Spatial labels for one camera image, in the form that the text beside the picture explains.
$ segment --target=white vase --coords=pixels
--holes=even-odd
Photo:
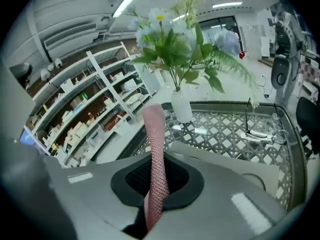
[[[192,110],[189,100],[183,95],[182,91],[174,91],[171,96],[171,105],[176,118],[182,124],[189,123],[192,119]]]

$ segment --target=pink strap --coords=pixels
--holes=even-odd
[[[150,191],[145,197],[146,228],[150,231],[162,215],[163,200],[169,196],[164,162],[165,115],[159,104],[143,110],[146,134],[151,146]]]

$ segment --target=white shelving unit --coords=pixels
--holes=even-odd
[[[116,58],[117,53],[120,51],[120,49],[124,49],[127,57],[124,59],[120,59],[114,63],[111,63],[107,66],[100,67],[99,64],[103,63],[107,60],[110,60],[112,58]],[[99,51],[97,53],[92,54],[90,51],[87,52],[87,57],[82,58],[81,60],[75,62],[74,64],[68,66],[63,71],[58,73],[56,76],[54,76],[49,82],[47,82],[40,90],[39,92],[33,97],[33,100],[36,102],[35,109],[33,110],[33,113],[37,113],[40,108],[45,104],[50,98],[53,97],[53,95],[58,94],[58,90],[60,89],[60,85],[64,83],[66,80],[70,78],[74,78],[84,71],[86,71],[89,66],[91,68],[91,71],[89,75],[82,78],[77,84],[74,84],[72,89],[68,93],[63,93],[56,101],[49,107],[49,109],[44,113],[44,115],[40,118],[40,120],[36,123],[34,129],[30,131],[30,129],[25,126],[26,129],[28,129],[28,133],[32,135],[34,139],[37,140],[37,144],[41,146],[42,150],[45,150],[45,152],[49,155],[49,150],[53,143],[56,143],[57,139],[61,136],[61,134],[65,131],[68,131],[68,126],[71,124],[71,122],[75,121],[78,117],[78,115],[84,111],[85,108],[87,108],[92,102],[94,102],[98,97],[103,95],[105,92],[109,92],[112,94],[114,102],[112,105],[109,105],[100,116],[98,116],[95,121],[88,127],[85,134],[82,135],[82,137],[79,138],[79,140],[74,143],[65,154],[65,159],[60,159],[63,161],[62,167],[68,167],[66,164],[70,158],[74,158],[74,155],[78,154],[78,149],[80,145],[84,142],[86,136],[94,131],[96,127],[98,127],[98,124],[101,123],[103,119],[105,119],[108,114],[110,114],[112,111],[116,109],[116,107],[119,107],[120,110],[124,111],[126,114],[123,117],[124,119],[127,118],[133,118],[135,110],[150,96],[152,96],[153,93],[149,92],[149,88],[146,85],[144,75],[135,67],[134,64],[130,64],[126,66],[126,70],[124,70],[125,75],[123,78],[110,82],[107,78],[107,75],[111,74],[113,71],[116,71],[123,67],[124,64],[129,63],[133,57],[130,56],[128,53],[126,47],[121,42],[121,45]],[[126,80],[128,81],[130,78],[134,78],[136,80],[137,86],[130,90],[129,92],[126,92],[123,95],[119,95],[119,93],[116,92],[115,87],[119,86],[120,83],[125,83]],[[50,122],[53,120],[53,118],[57,115],[57,113],[68,103],[70,103],[74,97],[76,97],[79,93],[82,92],[86,87],[94,83],[95,80],[99,79],[100,84],[104,84],[105,87],[103,87],[101,90],[99,90],[96,94],[94,94],[91,98],[89,98],[87,101],[83,101],[82,105],[80,107],[77,107],[76,110],[73,112],[72,116],[68,119],[68,121],[64,122],[58,132],[54,135],[54,137],[50,138],[49,144],[47,148],[44,148],[44,145],[37,139],[37,132],[40,130],[44,130],[48,127]],[[126,105],[125,100],[128,99],[132,94],[136,93],[140,89],[141,97],[139,100],[137,100],[135,103],[131,105]],[[92,159],[92,157],[98,152],[98,150],[103,146],[103,144],[110,138],[110,136],[115,132],[116,127],[113,127],[111,130],[105,132],[104,137],[102,138],[102,142],[100,142],[97,146],[93,147],[91,146],[88,157],[86,160]]]

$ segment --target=cable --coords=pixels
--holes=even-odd
[[[264,96],[266,99],[268,99],[268,98],[269,98],[269,96],[271,95],[271,93],[272,93],[272,91],[273,91],[274,87],[272,86],[270,93],[269,93],[269,94],[266,94],[265,86],[266,86],[266,82],[267,82],[267,80],[266,80],[266,77],[265,77],[264,75],[262,75],[261,77],[262,77],[262,78],[264,78],[264,85],[257,84],[257,86],[259,86],[259,87],[262,87],[262,88],[263,88],[263,96]]]

